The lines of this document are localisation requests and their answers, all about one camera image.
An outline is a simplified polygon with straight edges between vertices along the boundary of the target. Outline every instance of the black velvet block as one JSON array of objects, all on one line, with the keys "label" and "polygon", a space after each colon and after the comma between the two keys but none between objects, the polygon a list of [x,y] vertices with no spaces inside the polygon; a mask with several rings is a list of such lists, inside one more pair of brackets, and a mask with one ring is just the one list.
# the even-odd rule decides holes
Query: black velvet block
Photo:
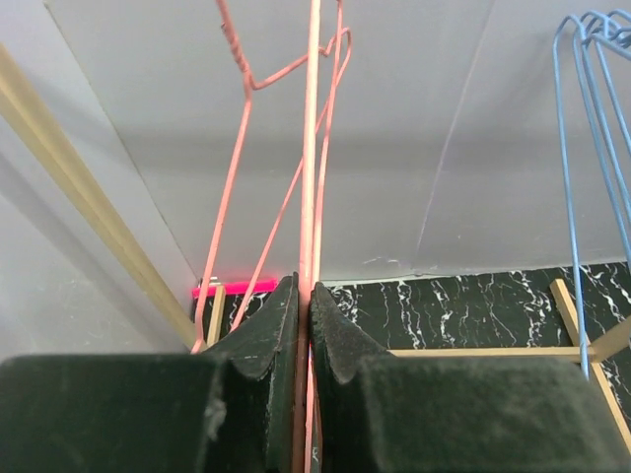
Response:
[{"label": "black velvet block", "polygon": [[286,472],[298,278],[199,356],[0,366],[0,472]]},{"label": "black velvet block", "polygon": [[32,356],[0,367],[0,471],[201,472],[222,364],[190,355]]},{"label": "black velvet block", "polygon": [[211,441],[207,471],[280,471],[291,466],[298,275],[284,278],[234,332],[206,351],[230,360],[227,416]]},{"label": "black velvet block", "polygon": [[599,393],[558,360],[398,359],[313,294],[323,472],[622,472]]}]

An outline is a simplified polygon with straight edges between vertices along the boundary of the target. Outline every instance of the gray wall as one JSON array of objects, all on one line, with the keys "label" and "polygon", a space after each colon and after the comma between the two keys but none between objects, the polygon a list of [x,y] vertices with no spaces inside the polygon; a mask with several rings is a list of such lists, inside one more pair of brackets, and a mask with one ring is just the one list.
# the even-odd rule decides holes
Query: gray wall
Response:
[{"label": "gray wall", "polygon": [[[43,4],[3,0],[0,40],[188,307],[193,273]],[[0,221],[0,360],[31,352],[183,350],[1,118]]]},{"label": "gray wall", "polygon": [[[347,0],[354,54],[330,153],[323,279],[458,274],[569,262],[551,41],[560,20],[609,0]],[[306,50],[309,2],[230,2],[258,78]],[[206,0],[51,0],[195,274],[243,105],[240,73]],[[322,42],[335,24],[324,2]],[[563,58],[586,261],[622,256]],[[321,62],[320,95],[330,80]],[[618,74],[628,110],[631,82]],[[623,71],[628,77],[628,64]],[[300,157],[305,70],[254,97],[217,275],[249,276]],[[292,201],[266,266],[298,266]]]}]

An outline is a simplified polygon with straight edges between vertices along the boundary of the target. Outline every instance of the pink tape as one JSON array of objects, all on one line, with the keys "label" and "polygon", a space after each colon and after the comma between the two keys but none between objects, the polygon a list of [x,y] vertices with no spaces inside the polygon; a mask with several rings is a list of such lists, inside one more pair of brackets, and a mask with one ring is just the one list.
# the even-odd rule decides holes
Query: pink tape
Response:
[{"label": "pink tape", "polygon": [[[237,295],[245,294],[248,284],[249,284],[248,281],[244,281],[241,283],[224,284],[224,288],[226,288],[226,295],[230,296],[230,295],[235,295],[235,294]],[[254,285],[254,293],[255,294],[271,293],[276,289],[277,286],[278,286],[278,280],[276,279],[270,279],[268,281],[259,281],[258,283]],[[212,298],[213,296],[215,296],[216,291],[217,291],[217,286],[213,286],[213,285],[208,286],[209,297]],[[199,288],[195,288],[192,290],[192,296],[194,299],[199,298]]]}]

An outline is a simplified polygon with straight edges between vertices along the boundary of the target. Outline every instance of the black foam pad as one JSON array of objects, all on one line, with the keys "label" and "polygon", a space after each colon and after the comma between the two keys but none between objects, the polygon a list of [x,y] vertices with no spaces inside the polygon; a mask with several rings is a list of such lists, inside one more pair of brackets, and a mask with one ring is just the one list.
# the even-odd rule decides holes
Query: black foam pad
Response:
[{"label": "black foam pad", "polygon": [[323,472],[622,472],[600,394],[556,359],[398,359],[315,287]]}]

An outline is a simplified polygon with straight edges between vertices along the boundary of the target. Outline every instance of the wooden rod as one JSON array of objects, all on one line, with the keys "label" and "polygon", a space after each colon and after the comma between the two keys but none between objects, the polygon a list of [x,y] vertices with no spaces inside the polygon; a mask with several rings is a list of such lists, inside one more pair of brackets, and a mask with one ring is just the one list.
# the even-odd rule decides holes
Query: wooden rod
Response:
[{"label": "wooden rod", "polygon": [[192,347],[195,331],[188,316],[2,44],[0,113],[184,344]]},{"label": "wooden rod", "polygon": [[210,314],[210,324],[208,325],[208,336],[206,337],[206,345],[212,347],[219,341],[221,332],[221,322],[224,318],[224,304],[226,302],[226,287],[217,286],[215,290],[215,298],[213,299],[213,311]]},{"label": "wooden rod", "polygon": [[629,346],[631,317],[627,317],[610,328],[592,342],[596,352],[596,361],[602,362]]},{"label": "wooden rod", "polygon": [[[579,321],[576,314],[576,308],[574,307],[568,288],[562,279],[556,279],[550,286],[550,289],[552,290],[552,296],[556,301],[556,306],[558,307],[559,312],[561,312],[561,318],[563,319],[565,328],[570,335],[570,339],[572,340],[572,343],[578,345]],[[620,432],[620,435],[631,454],[631,432],[629,432],[629,426],[627,426],[627,422],[620,410],[618,401],[613,394],[609,381],[607,380],[607,376],[599,362],[590,363],[590,381],[598,386],[599,391],[602,393],[607,406],[609,406],[611,417],[613,418],[615,425],[618,427],[618,431]]]},{"label": "wooden rod", "polygon": [[[579,347],[509,347],[509,348],[439,348],[422,350],[390,350],[403,358],[458,358],[458,357],[555,357],[578,363],[581,360]],[[593,358],[594,350],[588,349]]]}]

